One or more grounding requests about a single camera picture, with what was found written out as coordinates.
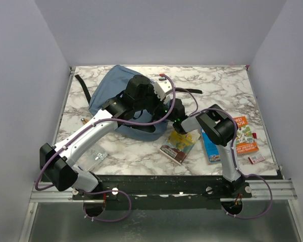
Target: screw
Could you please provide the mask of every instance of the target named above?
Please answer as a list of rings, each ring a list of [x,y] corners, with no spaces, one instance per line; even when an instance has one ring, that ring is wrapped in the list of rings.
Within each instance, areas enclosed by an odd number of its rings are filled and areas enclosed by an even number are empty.
[[[117,191],[118,191],[118,188],[112,188],[112,191],[114,191],[114,192],[112,192],[113,195],[118,194],[118,192],[117,192]]]
[[[246,193],[251,193],[251,187],[247,186],[244,188]]]
[[[206,188],[206,192],[207,192],[208,194],[212,194],[212,193],[213,193],[212,188],[211,188],[211,187],[207,187],[207,188]]]
[[[72,194],[73,194],[73,195],[78,195],[78,194],[79,194],[79,191],[76,190],[76,189],[73,189]]]

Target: black strap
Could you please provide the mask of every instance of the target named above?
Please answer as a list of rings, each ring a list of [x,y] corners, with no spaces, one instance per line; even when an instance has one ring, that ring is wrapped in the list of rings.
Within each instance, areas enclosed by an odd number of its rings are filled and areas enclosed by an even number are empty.
[[[90,104],[91,101],[91,95],[89,93],[89,90],[87,89],[87,86],[85,85],[85,82],[83,81],[83,79],[79,76],[79,75],[75,75],[75,78],[79,81],[79,83],[81,84],[81,87],[83,89],[83,92],[85,94],[86,100],[87,102]]]
[[[191,89],[191,88],[185,88],[190,93],[197,93],[197,94],[203,94],[202,90],[199,89]],[[186,92],[185,90],[181,89],[180,87],[175,88],[176,92]]]
[[[149,126],[123,125],[123,126],[130,127],[130,128],[135,129],[135,130],[144,131],[144,132],[147,132],[147,133],[153,133],[156,130],[154,125],[149,125]]]
[[[83,81],[83,79],[82,79],[79,75],[75,75],[75,78],[76,78],[76,79],[79,81],[79,83],[81,84],[81,87],[82,87],[83,92],[84,92],[84,94],[85,94],[86,100],[87,100],[88,104],[90,104],[91,95],[90,95],[90,93],[89,93],[89,90],[87,89],[87,86],[85,85],[85,82]],[[199,90],[199,89],[186,88],[186,90],[189,91],[190,93],[203,94],[203,92],[202,92],[201,90]],[[176,88],[175,88],[175,91],[177,91],[177,92],[186,92],[184,89],[181,89],[181,88],[179,88],[179,87],[176,87]],[[117,96],[118,96],[118,97],[121,96],[122,93],[123,93],[123,91],[120,92]]]

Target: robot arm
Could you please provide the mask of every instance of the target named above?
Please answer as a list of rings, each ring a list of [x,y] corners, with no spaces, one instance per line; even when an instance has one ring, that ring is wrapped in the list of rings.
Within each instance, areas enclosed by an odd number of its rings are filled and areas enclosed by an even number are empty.
[[[130,79],[126,90],[107,100],[102,105],[102,109],[78,131],[53,147],[44,144],[40,149],[40,168],[42,169],[48,160],[59,152],[44,171],[53,185],[59,191],[64,191],[69,187],[86,192],[94,191],[99,185],[98,177],[91,172],[79,169],[75,165],[77,160],[101,137],[123,124],[111,120],[113,118],[130,120],[136,112],[142,110],[147,110],[153,119],[162,118],[168,111],[165,104],[169,100],[168,94],[171,91],[172,88],[166,81],[156,82],[152,85],[148,78],[135,75]],[[217,105],[211,108],[221,109]],[[107,118],[108,121],[96,124],[98,120]],[[235,184],[240,184],[242,178],[237,172],[231,156],[230,144],[234,123],[226,115],[215,111],[202,112],[188,117],[180,99],[175,99],[174,109],[168,116],[168,120],[174,122],[174,129],[181,134],[203,128],[210,140],[218,147],[224,179],[229,185],[232,185],[231,189],[235,190],[238,186]],[[153,126],[150,127],[149,132],[153,132]]]

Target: book cover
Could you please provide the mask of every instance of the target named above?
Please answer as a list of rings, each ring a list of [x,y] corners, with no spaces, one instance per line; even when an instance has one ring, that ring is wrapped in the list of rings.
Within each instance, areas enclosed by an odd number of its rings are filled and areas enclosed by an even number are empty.
[[[211,140],[208,138],[203,129],[201,129],[201,133],[204,142],[204,147],[206,148],[206,152],[209,158],[209,162],[213,163],[221,161],[217,146],[211,142]]]
[[[160,152],[171,160],[182,164],[199,138],[200,134],[197,130],[186,135],[181,135],[174,130],[160,147]]]
[[[235,117],[234,120],[238,124],[237,138],[235,141],[237,154],[258,151],[259,148],[255,139],[253,138],[253,134],[250,130],[246,117]]]

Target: blue backpack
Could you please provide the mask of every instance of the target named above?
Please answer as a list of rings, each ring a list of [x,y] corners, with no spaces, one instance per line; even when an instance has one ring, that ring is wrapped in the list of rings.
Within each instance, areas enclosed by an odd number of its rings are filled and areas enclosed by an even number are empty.
[[[134,75],[141,74],[120,65],[112,67],[112,69],[102,79],[91,97],[89,104],[90,113],[92,113],[92,115],[96,115],[96,113],[101,109],[102,104],[104,104],[109,98],[112,98],[125,90],[129,80]],[[142,112],[141,116],[140,111],[136,112],[135,117],[139,118],[131,119],[131,121],[137,123],[149,123],[152,119],[152,115],[150,115],[146,110]],[[136,130],[127,126],[120,126],[116,129],[116,132],[137,140],[154,141],[164,134],[167,122],[164,121],[154,126],[155,131],[153,133]]]

